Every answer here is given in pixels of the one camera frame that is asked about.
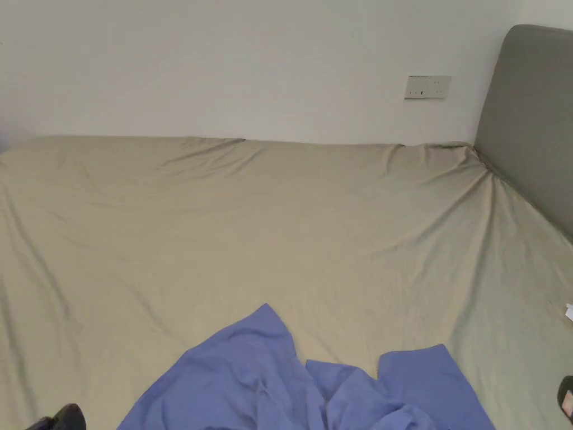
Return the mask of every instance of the mattress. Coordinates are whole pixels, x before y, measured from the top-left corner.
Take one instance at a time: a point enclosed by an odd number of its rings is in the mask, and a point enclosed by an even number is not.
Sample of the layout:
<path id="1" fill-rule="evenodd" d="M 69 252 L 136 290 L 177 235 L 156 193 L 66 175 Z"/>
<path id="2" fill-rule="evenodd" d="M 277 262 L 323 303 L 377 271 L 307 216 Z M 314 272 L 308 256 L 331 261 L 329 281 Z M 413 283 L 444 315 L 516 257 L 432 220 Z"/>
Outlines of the mattress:
<path id="1" fill-rule="evenodd" d="M 570 426 L 573 248 L 471 147 L 52 137 L 0 185 L 2 428 L 114 428 L 263 303 L 302 361 L 444 343 L 497 428 Z"/>

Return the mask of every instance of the electrical outlet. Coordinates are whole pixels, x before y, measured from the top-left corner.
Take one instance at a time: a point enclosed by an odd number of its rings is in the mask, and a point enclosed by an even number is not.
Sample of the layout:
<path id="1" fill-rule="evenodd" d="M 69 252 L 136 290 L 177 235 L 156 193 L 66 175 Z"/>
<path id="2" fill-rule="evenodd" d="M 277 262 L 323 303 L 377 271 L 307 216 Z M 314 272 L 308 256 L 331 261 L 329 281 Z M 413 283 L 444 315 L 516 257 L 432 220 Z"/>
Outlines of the electrical outlet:
<path id="1" fill-rule="evenodd" d="M 429 99 L 445 99 L 450 89 L 451 76 L 428 76 L 426 78 L 426 97 Z"/>
<path id="2" fill-rule="evenodd" d="M 408 76 L 405 99 L 425 99 L 427 76 Z"/>
<path id="3" fill-rule="evenodd" d="M 405 99 L 445 99 L 451 76 L 409 76 Z"/>

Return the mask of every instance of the fitted sheet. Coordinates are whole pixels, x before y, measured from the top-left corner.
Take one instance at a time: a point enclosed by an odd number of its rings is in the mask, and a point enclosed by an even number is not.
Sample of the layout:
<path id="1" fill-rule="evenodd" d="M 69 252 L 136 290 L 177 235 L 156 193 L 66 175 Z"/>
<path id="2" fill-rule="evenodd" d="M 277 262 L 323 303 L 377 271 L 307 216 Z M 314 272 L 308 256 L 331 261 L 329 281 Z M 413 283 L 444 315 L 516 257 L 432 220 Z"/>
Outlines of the fitted sheet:
<path id="1" fill-rule="evenodd" d="M 0 185 L 2 428 L 114 428 L 265 302 L 303 362 L 444 343 L 496 427 L 569 428 L 573 248 L 471 147 L 52 137 Z"/>

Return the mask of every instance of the white wall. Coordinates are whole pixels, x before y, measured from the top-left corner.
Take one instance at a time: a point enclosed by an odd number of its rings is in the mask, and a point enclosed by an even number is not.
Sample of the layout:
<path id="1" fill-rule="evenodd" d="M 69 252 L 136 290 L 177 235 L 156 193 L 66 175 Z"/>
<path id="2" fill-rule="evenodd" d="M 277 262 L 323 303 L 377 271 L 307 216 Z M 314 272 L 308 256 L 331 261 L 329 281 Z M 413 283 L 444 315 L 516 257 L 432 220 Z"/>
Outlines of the white wall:
<path id="1" fill-rule="evenodd" d="M 0 138 L 473 141 L 521 2 L 0 0 Z M 416 74 L 448 99 L 403 101 Z"/>
<path id="2" fill-rule="evenodd" d="M 524 0 L 519 22 L 573 30 L 573 0 Z"/>

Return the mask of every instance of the upholstered headboard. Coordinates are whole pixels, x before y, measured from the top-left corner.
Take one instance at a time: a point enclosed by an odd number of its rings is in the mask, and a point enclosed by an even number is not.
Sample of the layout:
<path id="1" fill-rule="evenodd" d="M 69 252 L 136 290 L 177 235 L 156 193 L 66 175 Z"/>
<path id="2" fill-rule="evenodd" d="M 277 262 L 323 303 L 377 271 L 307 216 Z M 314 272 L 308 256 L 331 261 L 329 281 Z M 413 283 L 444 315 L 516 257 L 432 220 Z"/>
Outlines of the upholstered headboard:
<path id="1" fill-rule="evenodd" d="M 573 32 L 535 25 L 509 31 L 475 148 L 573 237 Z"/>

